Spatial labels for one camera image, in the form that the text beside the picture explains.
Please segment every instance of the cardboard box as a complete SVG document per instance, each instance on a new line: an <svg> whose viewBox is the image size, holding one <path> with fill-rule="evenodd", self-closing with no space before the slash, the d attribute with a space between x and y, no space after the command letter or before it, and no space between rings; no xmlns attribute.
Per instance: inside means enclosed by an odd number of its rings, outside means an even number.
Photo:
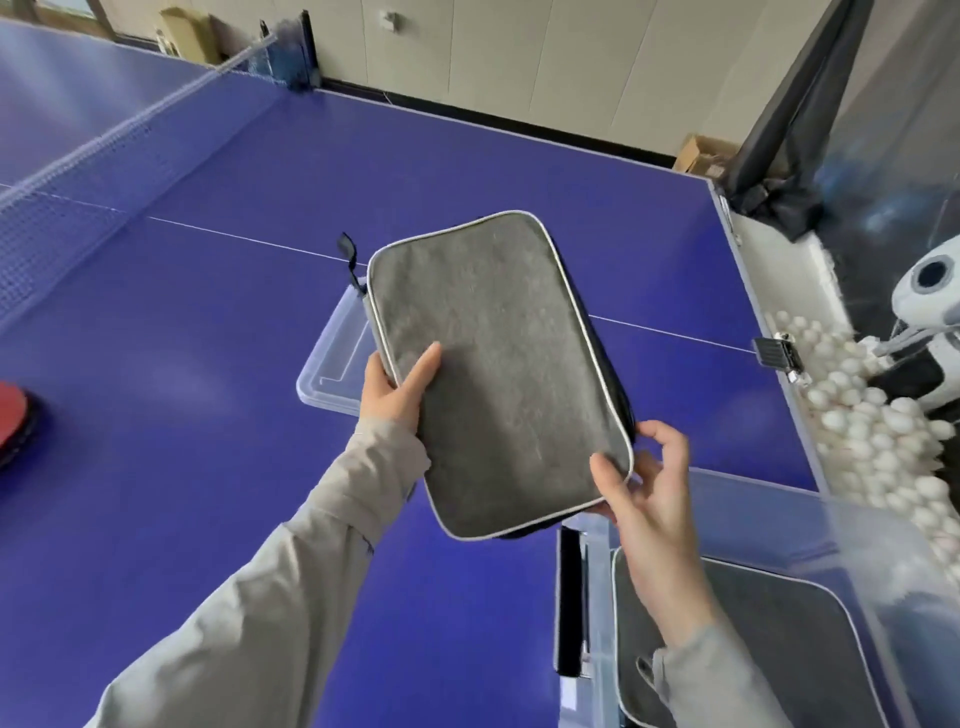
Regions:
<svg viewBox="0 0 960 728"><path fill-rule="evenodd" d="M740 145L731 141L690 134L677 154L673 168L677 172L689 172L717 180L727 171L727 164L739 150Z"/></svg>
<svg viewBox="0 0 960 728"><path fill-rule="evenodd" d="M160 20L166 39L173 43L182 59L211 65L223 60L207 13L189 8L165 8L160 11Z"/></svg>

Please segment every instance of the white center line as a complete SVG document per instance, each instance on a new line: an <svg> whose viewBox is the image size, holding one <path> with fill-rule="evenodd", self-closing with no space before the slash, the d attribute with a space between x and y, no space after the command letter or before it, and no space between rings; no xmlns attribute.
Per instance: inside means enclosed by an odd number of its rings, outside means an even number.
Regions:
<svg viewBox="0 0 960 728"><path fill-rule="evenodd" d="M0 187L11 187L11 186L12 186L12 185L10 185L10 184L4 184L4 183L0 182ZM91 205L91 203L81 203L81 202L78 201L78 200L72 200L71 202L76 202L76 203L79 203L80 205ZM325 257L327 260L339 260L340 262L343 262L343 263L348 262L346 258L338 257L338 256L336 256L336 255L325 255L325 254L323 254L323 253L314 253L313 251L306 251L306 250L304 250L303 248L292 248L292 247L290 247L289 245L280 245L279 243L270 243L270 242L267 242L266 240L258 240L258 239L255 238L255 237L247 237L246 235L234 235L234 234L231 233L231 232L216 231L216 230L212 230L211 228L201 228L199 225L188 225L188 224L186 224L186 223L177 222L176 220L167 220L166 218L163 218L163 217L154 217L153 215L148 215L148 216L147 216L147 219L148 219L148 220L154 220L154 221L156 221L156 222L158 222L158 223L166 223L167 225L176 225L176 226L179 226L179 227L181 227L181 228L189 228L189 229L195 230L195 231L210 232L210 233L212 233L212 234L214 234L214 235L223 235L224 237L232 237L232 238L235 238L235 239L237 239L237 240L247 240L247 241L252 242L252 243L259 243L260 245L269 245L271 248L280 248L281 250L292 251L292 252L294 252L294 253L304 253L304 254L306 254L306 255L315 255L316 257ZM367 266L366 263L357 263L357 265L362 265L362 266L364 266L364 267ZM626 321L619 321L619 320L617 320L617 319L610 319L610 318L607 318L606 316L595 316L594 314L589 314L589 317L590 317L591 319L597 319L598 321L606 321L606 322L608 322L608 323L610 323L610 324L620 324L620 325L623 326L623 327L640 328L640 329L642 329L642 330L644 330L644 331L653 331L654 333L661 333L661 334L664 334L665 336L676 336L678 339L686 339L687 341L697 341L697 342L700 342L701 344L710 344L711 346L720 347L721 349L730 349L730 350L733 350L734 352L744 352L744 353L748 353L748 354L753 354L753 353L754 353L753 351L751 351L751 350L749 350L749 349L741 349L740 347L732 347L732 346L730 346L729 344L721 344L721 343L718 342L718 341L709 341L709 340L707 340L707 339L698 339L696 336L685 336L685 335L683 335L683 334L681 334L681 333L674 333L673 331L664 331L662 328L645 327L645 326L641 326L640 324L630 324L630 323L628 323L628 322L626 322Z"/></svg>
<svg viewBox="0 0 960 728"><path fill-rule="evenodd" d="M340 260L341 262L347 263L347 259L344 257L337 257L336 255L325 255L323 253L314 253L313 251L306 251L303 248L291 248L289 245L280 245L278 243L268 243L266 240L257 240L255 237L247 237L245 235L234 235L231 232L222 232L211 230L210 228L201 228L197 225L187 225L186 223L179 223L176 220L167 220L162 217L153 217L151 215L147 216L148 220L156 220L159 223L167 223L168 225L177 225L181 228L189 228L195 231L202 232L212 232L214 235L224 235L226 237L234 237L237 240L249 240L252 243L259 243L260 245L269 245L271 248L282 248L285 251L293 251L294 253L306 253L307 255L315 255L316 257L325 257L328 260ZM357 265L362 265L366 267L366 263L357 263Z"/></svg>
<svg viewBox="0 0 960 728"><path fill-rule="evenodd" d="M711 344L714 347L721 347L723 349L732 349L735 352L745 352L745 353L755 353L749 349L741 349L740 347L732 347L730 344L721 344L718 341L709 341L707 339L698 339L696 336L684 336L681 333L674 333L673 331L664 331L662 328L653 328L653 327L642 327L640 324L628 324L626 321L617 321L616 319L608 319L606 316L594 316L592 313L589 314L591 319L597 319L599 321L607 321L611 324L620 324L624 327L630 328L642 328L644 331L653 331L654 333L662 333L667 336L676 336L678 339L687 339L688 341L699 341L701 344Z"/></svg>

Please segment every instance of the hand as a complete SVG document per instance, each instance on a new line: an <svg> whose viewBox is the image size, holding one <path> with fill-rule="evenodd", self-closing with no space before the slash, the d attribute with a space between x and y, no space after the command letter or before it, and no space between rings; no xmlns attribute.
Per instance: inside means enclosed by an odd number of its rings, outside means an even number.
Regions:
<svg viewBox="0 0 960 728"><path fill-rule="evenodd" d="M383 370L380 354L367 360L363 394L360 396L360 417L375 417L400 423L415 435L420 422L420 400L427 385L440 369L441 347L435 341L420 355L410 374L394 389Z"/></svg>
<svg viewBox="0 0 960 728"><path fill-rule="evenodd" d="M595 510L619 530L636 595L664 643L679 647L718 615L690 511L689 445L682 433L654 420L637 423L636 431L663 446L663 463L641 452L635 472L643 484L631 492L610 460L594 453L590 472L607 500Z"/></svg>

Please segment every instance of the table tennis net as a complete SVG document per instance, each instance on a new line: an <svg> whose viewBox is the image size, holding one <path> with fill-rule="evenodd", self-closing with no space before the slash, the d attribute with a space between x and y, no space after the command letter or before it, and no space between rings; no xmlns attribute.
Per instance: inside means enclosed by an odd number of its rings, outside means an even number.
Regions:
<svg viewBox="0 0 960 728"><path fill-rule="evenodd" d="M0 330L275 105L309 83L301 25L276 32L0 194Z"/></svg>

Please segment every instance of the red paddle rubber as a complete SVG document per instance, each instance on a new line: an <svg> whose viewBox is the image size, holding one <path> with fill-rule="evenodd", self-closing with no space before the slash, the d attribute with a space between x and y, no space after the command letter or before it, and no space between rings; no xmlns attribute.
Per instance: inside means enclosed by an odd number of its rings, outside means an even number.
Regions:
<svg viewBox="0 0 960 728"><path fill-rule="evenodd" d="M33 434L38 402L23 390L0 381L0 468L20 452Z"/></svg>

